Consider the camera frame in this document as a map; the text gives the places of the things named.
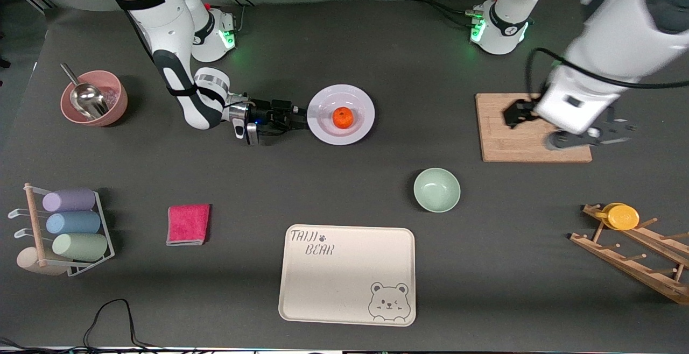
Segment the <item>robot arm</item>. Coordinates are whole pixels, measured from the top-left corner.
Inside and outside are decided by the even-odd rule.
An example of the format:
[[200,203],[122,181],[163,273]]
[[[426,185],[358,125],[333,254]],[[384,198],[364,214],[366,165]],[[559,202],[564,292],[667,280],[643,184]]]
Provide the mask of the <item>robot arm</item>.
[[209,129],[222,119],[227,97],[213,89],[199,88],[192,77],[194,22],[184,0],[119,0],[146,35],[158,72],[177,99],[187,123]]
[[[607,144],[601,134],[609,129],[598,124],[624,121],[608,118],[597,123],[596,119],[628,87],[665,67],[689,47],[689,0],[581,1],[588,15],[585,30],[567,48],[566,59],[628,86],[594,79],[566,65],[553,70],[543,96],[533,103],[539,117],[562,130],[551,137],[550,144],[557,148]],[[515,120],[517,103],[505,111],[510,126],[523,121]]]
[[524,39],[527,19],[539,0],[487,0],[474,11],[482,11],[484,20],[470,41],[491,54],[507,54]]
[[167,89],[182,107],[193,128],[209,129],[231,121],[234,134],[249,144],[258,143],[258,126],[269,125],[280,134],[307,129],[306,111],[289,101],[250,100],[229,91],[229,77],[202,67],[192,77],[191,57],[201,62],[220,59],[234,48],[231,14],[208,9],[201,0],[118,0],[145,34],[153,63]]

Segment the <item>gray table surface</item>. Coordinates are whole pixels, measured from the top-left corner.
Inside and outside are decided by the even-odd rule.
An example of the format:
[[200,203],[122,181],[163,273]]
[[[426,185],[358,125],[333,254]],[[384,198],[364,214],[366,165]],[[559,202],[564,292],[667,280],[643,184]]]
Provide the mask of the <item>gray table surface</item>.
[[[234,91],[305,107],[324,87],[354,84],[374,100],[377,121],[352,146],[299,131],[248,147],[229,125],[197,131],[185,124],[123,14],[50,13],[2,154],[0,209],[25,206],[24,182],[98,189],[117,256],[76,278],[28,273],[15,258],[31,240],[12,233],[29,222],[3,221],[0,335],[24,345],[78,344],[102,303],[127,298],[138,337],[165,346],[689,352],[689,308],[566,238],[592,231],[595,224],[579,212],[587,202],[627,202],[643,217],[660,217],[654,226],[662,233],[689,230],[682,226],[689,215],[685,90],[628,92],[618,108],[639,124],[639,137],[594,148],[590,164],[481,160],[474,95],[524,91],[529,50],[562,52],[581,31],[576,0],[543,0],[533,17],[523,45],[496,57],[420,3],[249,8],[237,50],[213,64],[229,74]],[[76,72],[121,76],[131,102],[121,124],[82,128],[62,117],[63,61]],[[650,80],[685,79],[687,63]],[[549,64],[539,61],[538,79]],[[428,167],[460,180],[453,211],[429,214],[413,201],[413,178]],[[213,204],[209,242],[165,246],[167,208],[204,202]],[[283,241],[295,223],[413,231],[414,324],[282,320]],[[603,236],[620,240],[622,253],[640,251],[620,235]],[[101,317],[92,343],[128,344],[123,307]]]

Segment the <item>pink bowl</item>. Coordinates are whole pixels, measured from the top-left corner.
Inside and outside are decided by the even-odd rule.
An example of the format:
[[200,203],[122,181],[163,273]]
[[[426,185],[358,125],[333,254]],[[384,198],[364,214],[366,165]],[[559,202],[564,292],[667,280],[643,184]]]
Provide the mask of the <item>pink bowl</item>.
[[127,91],[125,91],[125,88],[122,86],[120,80],[117,79],[116,75],[111,72],[106,72],[105,70],[94,70],[93,72],[79,75],[79,80],[89,82],[100,89],[101,93],[106,97],[106,104],[108,104],[110,110],[105,115],[93,121],[86,119],[86,116],[80,114],[72,106],[72,102],[69,101],[69,94],[72,92],[72,89],[74,89],[74,84],[70,82],[62,92],[62,97],[60,98],[60,109],[62,110],[62,114],[69,121],[86,126],[106,126],[115,123],[122,117],[125,110],[127,110]]

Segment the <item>metal scoop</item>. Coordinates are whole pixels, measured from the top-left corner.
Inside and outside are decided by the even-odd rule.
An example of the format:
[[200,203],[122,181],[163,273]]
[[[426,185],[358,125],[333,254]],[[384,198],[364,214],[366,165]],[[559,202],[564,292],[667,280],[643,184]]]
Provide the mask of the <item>metal scoop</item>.
[[72,80],[74,89],[69,94],[69,101],[72,106],[84,117],[93,121],[108,113],[108,105],[106,98],[103,97],[101,91],[88,82],[81,82],[79,78],[74,75],[74,72],[67,66],[66,63],[61,63],[60,67],[65,71],[67,77]]

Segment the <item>pink cloth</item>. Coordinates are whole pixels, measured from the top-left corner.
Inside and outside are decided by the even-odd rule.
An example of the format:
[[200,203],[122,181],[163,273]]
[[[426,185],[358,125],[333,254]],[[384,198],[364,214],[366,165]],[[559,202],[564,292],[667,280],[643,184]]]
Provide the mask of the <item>pink cloth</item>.
[[170,207],[167,210],[167,246],[202,245],[210,210],[210,204]]

